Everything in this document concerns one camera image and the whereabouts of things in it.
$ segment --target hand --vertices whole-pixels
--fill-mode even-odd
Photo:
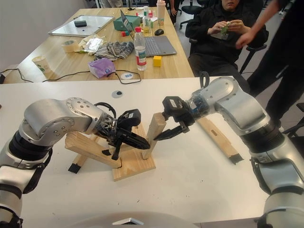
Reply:
[[[212,35],[212,34],[216,34],[219,33],[223,27],[225,27],[227,25],[227,22],[225,21],[221,21],[216,23],[212,28],[208,29],[208,34]]]
[[[174,16],[177,14],[177,11],[175,10],[175,8],[171,8],[171,14]]]
[[[250,30],[249,27],[245,26],[242,20],[232,20],[228,25],[227,31],[244,34]]]
[[[236,42],[236,48],[241,49],[246,44],[249,44],[256,35],[250,30],[249,32],[243,34]]]

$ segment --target wall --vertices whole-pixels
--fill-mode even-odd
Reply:
[[[0,0],[0,71],[20,63],[84,0]]]

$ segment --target laptop screen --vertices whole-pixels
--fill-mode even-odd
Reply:
[[[123,26],[129,32],[129,34],[132,37],[132,39],[134,39],[134,37],[133,37],[133,32],[134,32],[133,27],[131,26],[130,22],[128,21],[127,17],[122,12],[122,10],[120,10],[120,14],[121,14],[121,17],[122,17]]]

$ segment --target purple bag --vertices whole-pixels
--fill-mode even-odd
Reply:
[[[97,78],[108,76],[111,73],[115,72],[114,64],[107,58],[89,62],[88,65],[91,73]]]

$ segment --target white table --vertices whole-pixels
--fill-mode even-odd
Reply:
[[[153,113],[162,112],[167,95],[188,99],[199,88],[198,78],[151,79],[122,85],[118,81],[23,83],[0,85],[0,148],[17,131],[32,102],[77,96],[108,102],[118,115],[138,108],[148,130]],[[114,99],[111,93],[121,90]],[[190,132],[158,142],[152,155],[156,169],[113,182],[111,168],[89,159],[76,175],[67,171],[75,153],[64,139],[37,188],[23,195],[24,227],[62,227],[92,216],[120,211],[157,211],[190,222],[257,217],[267,195],[259,188],[248,148],[219,114],[209,116],[245,159],[232,164],[207,134],[194,124]],[[167,127],[177,125],[169,121]]]

